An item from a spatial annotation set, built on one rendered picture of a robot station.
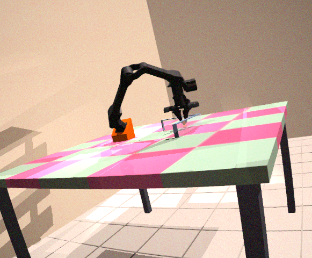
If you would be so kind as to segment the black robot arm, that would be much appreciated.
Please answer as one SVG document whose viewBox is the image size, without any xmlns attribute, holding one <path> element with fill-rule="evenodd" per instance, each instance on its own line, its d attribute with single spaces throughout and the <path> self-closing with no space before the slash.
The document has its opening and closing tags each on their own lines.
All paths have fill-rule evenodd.
<svg viewBox="0 0 312 258">
<path fill-rule="evenodd" d="M 136 72 L 133 72 L 137 70 Z M 180 72 L 175 70 L 166 70 L 147 64 L 145 62 L 125 66 L 121 69 L 120 84 L 113 104 L 108 109 L 108 120 L 110 128 L 115 129 L 115 133 L 124 132 L 127 122 L 123 122 L 120 117 L 122 115 L 121 103 L 128 86 L 133 80 L 139 78 L 142 74 L 150 74 L 169 82 L 168 88 L 172 88 L 173 95 L 181 94 L 197 90 L 195 78 L 184 80 Z"/>
</svg>

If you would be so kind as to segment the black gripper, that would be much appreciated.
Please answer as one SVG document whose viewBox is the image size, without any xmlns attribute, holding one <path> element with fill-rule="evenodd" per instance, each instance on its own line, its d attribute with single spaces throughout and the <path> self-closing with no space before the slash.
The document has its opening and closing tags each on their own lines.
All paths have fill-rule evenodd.
<svg viewBox="0 0 312 258">
<path fill-rule="evenodd" d="M 183 120 L 182 115 L 181 115 L 181 110 L 179 110 L 179 109 L 184 108 L 183 115 L 184 115 L 184 119 L 186 119 L 186 118 L 188 118 L 188 113 L 189 113 L 190 109 L 199 106 L 198 101 L 190 102 L 190 103 L 186 104 L 184 93 L 173 95 L 173 99 L 175 101 L 175 105 L 165 107 L 163 111 L 164 111 L 164 113 L 172 111 L 172 113 L 174 113 L 176 115 L 176 117 L 179 119 L 179 121 Z M 180 106 L 180 107 L 178 107 L 178 106 Z"/>
</svg>

